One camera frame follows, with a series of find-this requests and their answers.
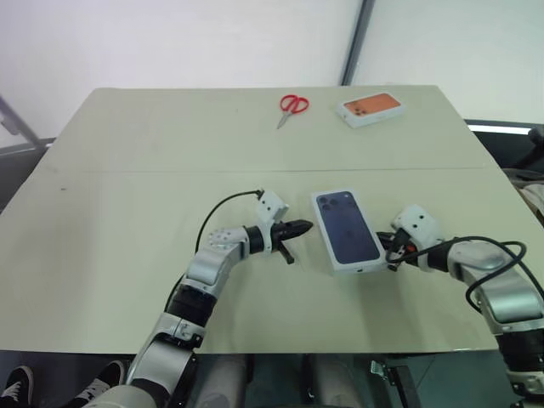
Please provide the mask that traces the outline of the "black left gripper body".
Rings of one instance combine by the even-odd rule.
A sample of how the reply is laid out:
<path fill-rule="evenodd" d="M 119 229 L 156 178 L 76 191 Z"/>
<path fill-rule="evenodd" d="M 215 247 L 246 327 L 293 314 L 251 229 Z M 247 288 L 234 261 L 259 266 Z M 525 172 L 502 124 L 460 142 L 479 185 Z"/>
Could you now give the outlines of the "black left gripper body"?
<path fill-rule="evenodd" d="M 292 238 L 292 231 L 293 223 L 274 224 L 270 230 L 272 251 L 279 252 L 287 264 L 293 264 L 294 257 L 288 251 L 283 241 L 290 240 Z"/>

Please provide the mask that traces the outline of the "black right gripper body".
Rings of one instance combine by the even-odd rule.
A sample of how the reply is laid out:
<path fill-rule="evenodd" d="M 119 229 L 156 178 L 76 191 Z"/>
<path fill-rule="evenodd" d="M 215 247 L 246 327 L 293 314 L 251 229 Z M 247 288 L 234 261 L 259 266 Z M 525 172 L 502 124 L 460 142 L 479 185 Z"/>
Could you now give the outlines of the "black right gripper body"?
<path fill-rule="evenodd" d="M 394 245 L 392 247 L 383 247 L 387 254 L 398 254 L 401 257 L 410 255 L 417 251 L 415 245 L 411 241 L 411 236 L 403 229 L 397 229 L 395 232 Z"/>

